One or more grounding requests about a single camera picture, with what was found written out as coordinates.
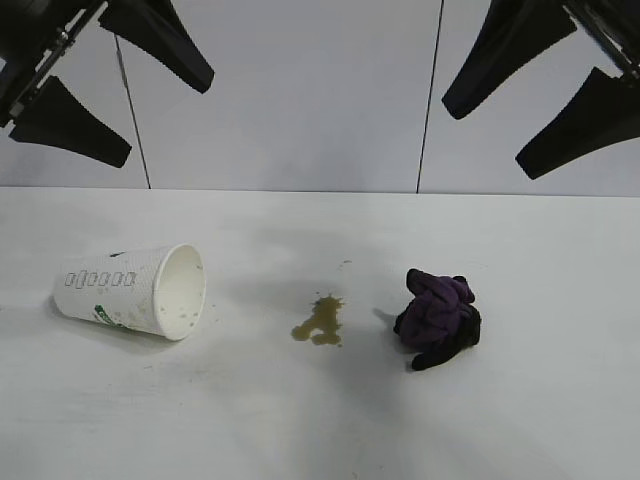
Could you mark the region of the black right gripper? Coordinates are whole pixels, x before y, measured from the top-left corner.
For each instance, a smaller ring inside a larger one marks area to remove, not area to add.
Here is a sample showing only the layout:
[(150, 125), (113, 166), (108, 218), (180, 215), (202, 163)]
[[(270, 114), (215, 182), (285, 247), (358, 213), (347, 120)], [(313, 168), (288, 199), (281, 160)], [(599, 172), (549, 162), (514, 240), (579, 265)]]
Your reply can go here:
[[(448, 113), (455, 119), (466, 117), (518, 69), (574, 33), (570, 16), (623, 79), (639, 81), (638, 0), (494, 0), (442, 98)], [(625, 140), (626, 82), (595, 68), (561, 112), (516, 155), (516, 162), (529, 178), (538, 179)]]

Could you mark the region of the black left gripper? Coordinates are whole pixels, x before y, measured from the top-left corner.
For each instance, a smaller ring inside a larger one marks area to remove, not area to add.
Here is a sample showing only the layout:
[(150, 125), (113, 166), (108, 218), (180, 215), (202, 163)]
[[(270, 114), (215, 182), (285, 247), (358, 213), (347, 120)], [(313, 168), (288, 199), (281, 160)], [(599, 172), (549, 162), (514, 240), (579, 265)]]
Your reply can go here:
[[(55, 147), (122, 168), (131, 145), (94, 117), (51, 70), (105, 1), (1, 3), (1, 126), (19, 143)], [(109, 1), (102, 28), (134, 44), (199, 93), (215, 72), (171, 1)]]

